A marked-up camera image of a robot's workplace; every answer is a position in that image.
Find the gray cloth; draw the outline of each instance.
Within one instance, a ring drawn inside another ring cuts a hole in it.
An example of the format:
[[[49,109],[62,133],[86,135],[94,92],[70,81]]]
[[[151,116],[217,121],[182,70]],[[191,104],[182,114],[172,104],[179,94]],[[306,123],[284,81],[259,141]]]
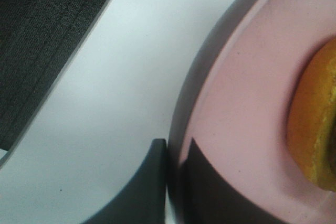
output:
[[[0,0],[0,148],[8,150],[106,0]]]

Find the white surface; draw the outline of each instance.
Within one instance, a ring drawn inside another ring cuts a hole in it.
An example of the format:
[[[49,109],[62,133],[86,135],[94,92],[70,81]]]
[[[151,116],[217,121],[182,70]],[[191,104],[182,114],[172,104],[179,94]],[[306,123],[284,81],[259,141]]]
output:
[[[232,1],[111,0],[0,171],[0,223],[79,223],[113,198]]]

